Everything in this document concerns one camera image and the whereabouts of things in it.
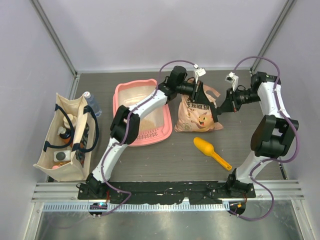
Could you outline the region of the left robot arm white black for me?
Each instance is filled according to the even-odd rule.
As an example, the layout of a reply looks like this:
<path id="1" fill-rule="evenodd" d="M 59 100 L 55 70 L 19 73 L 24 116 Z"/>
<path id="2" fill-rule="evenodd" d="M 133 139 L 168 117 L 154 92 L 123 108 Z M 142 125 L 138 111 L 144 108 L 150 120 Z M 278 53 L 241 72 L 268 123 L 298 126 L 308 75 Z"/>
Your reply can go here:
<path id="1" fill-rule="evenodd" d="M 175 66 L 165 81 L 148 97 L 130 107 L 121 105 L 117 109 L 110 126 L 110 139 L 106 150 L 85 181 L 88 193 L 93 198 L 100 200 L 106 195 L 112 170 L 126 147 L 138 137 L 140 121 L 155 109 L 165 106 L 178 94 L 189 96 L 192 103 L 209 106 L 209 115 L 215 123 L 218 121 L 215 104 L 207 98 L 204 84 L 199 80 L 206 71 L 197 65 L 194 68 L 193 82 L 186 80 L 187 70 L 183 66 Z"/>

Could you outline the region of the yellow plastic scoop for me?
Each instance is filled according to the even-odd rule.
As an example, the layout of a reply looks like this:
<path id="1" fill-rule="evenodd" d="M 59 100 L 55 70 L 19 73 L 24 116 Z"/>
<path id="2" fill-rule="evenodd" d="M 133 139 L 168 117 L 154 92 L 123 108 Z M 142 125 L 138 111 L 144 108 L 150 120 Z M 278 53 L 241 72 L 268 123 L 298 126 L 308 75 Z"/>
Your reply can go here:
<path id="1" fill-rule="evenodd" d="M 214 146 L 211 143 L 200 137 L 195 137 L 193 143 L 200 152 L 216 160 L 227 171 L 232 170 L 232 166 L 215 152 Z"/>

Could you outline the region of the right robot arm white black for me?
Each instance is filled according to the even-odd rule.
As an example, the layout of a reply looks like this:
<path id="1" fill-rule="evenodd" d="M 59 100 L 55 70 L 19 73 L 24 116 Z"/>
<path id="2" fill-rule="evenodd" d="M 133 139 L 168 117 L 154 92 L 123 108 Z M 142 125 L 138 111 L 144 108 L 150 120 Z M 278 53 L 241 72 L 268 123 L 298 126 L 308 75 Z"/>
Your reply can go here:
<path id="1" fill-rule="evenodd" d="M 295 138 L 299 122 L 287 113 L 281 95 L 281 81 L 265 72 L 252 75 L 250 88 L 232 86 L 218 107 L 219 114 L 237 112 L 244 104 L 258 102 L 263 118 L 250 141 L 250 153 L 242 165 L 228 176 L 225 191 L 233 198 L 253 191 L 253 180 L 273 159 L 284 157 Z"/>

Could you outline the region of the pink cat litter bag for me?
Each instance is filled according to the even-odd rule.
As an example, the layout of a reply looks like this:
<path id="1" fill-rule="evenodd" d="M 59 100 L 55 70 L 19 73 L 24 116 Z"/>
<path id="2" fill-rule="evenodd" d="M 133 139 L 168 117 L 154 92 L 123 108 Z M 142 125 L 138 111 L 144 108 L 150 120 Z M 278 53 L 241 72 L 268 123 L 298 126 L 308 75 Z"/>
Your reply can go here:
<path id="1" fill-rule="evenodd" d="M 193 103 L 187 95 L 181 96 L 178 119 L 174 126 L 175 132 L 204 133 L 223 128 L 221 123 L 213 121 L 209 105 Z"/>

